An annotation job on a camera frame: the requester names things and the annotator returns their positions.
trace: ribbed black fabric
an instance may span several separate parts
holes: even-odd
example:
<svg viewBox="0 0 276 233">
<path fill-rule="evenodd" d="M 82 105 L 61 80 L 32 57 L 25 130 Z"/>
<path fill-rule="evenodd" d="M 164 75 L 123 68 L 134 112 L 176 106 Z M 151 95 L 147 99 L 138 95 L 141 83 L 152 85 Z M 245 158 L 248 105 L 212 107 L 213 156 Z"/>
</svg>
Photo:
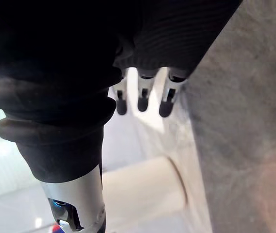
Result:
<svg viewBox="0 0 276 233">
<path fill-rule="evenodd" d="M 0 136 L 17 142 L 36 178 L 60 183 L 101 163 L 107 88 L 119 68 L 194 70 L 240 0 L 0 0 Z"/>
<path fill-rule="evenodd" d="M 149 0 L 135 54 L 115 66 L 194 70 L 241 0 Z"/>
</svg>

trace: blue light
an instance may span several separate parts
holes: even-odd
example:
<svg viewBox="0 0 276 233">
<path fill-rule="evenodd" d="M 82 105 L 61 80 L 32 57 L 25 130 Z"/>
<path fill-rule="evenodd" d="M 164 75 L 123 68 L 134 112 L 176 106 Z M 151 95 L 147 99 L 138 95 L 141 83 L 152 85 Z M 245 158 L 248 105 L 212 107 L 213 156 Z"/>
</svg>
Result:
<svg viewBox="0 0 276 233">
<path fill-rule="evenodd" d="M 57 202 L 55 202 L 55 200 L 52 200 L 52 202 L 54 203 L 54 205 L 61 207 L 61 205 L 59 205 Z"/>
</svg>

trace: red object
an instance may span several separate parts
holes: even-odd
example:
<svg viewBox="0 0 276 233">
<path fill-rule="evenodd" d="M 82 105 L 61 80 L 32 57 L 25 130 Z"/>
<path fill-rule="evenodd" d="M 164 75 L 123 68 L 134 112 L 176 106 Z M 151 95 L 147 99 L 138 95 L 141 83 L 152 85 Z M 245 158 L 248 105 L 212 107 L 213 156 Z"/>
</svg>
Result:
<svg viewBox="0 0 276 233">
<path fill-rule="evenodd" d="M 52 233 L 64 233 L 64 232 L 62 231 L 62 229 L 60 228 L 60 226 L 55 225 L 52 228 Z"/>
</svg>

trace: robotic finger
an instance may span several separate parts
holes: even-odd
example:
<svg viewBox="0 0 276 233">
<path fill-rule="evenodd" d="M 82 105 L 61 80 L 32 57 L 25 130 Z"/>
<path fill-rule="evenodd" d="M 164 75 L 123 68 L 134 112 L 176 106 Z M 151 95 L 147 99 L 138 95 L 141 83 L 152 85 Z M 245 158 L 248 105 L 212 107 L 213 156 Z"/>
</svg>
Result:
<svg viewBox="0 0 276 233">
<path fill-rule="evenodd" d="M 138 70 L 138 109 L 144 112 L 148 108 L 149 95 L 152 91 L 153 84 L 155 81 L 155 76 L 158 69 L 137 69 Z"/>
<path fill-rule="evenodd" d="M 161 117 L 168 117 L 173 111 L 173 105 L 177 100 L 178 94 L 182 86 L 187 82 L 188 77 L 192 72 L 170 68 L 166 77 L 164 91 L 162 96 L 159 114 Z"/>
<path fill-rule="evenodd" d="M 117 102 L 117 112 L 120 115 L 127 113 L 127 70 L 122 70 L 122 80 L 112 87 Z"/>
</svg>

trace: black fabric sleeve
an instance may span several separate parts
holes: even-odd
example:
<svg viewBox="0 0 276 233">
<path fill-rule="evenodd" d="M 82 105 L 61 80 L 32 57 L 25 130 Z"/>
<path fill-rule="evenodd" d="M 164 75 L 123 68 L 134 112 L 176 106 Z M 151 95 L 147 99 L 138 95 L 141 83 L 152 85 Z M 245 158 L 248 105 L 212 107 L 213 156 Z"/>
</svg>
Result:
<svg viewBox="0 0 276 233">
<path fill-rule="evenodd" d="M 103 125 L 115 109 L 107 91 L 121 80 L 104 11 L 0 0 L 0 136 L 17 143 L 40 181 L 67 182 L 101 164 Z"/>
</svg>

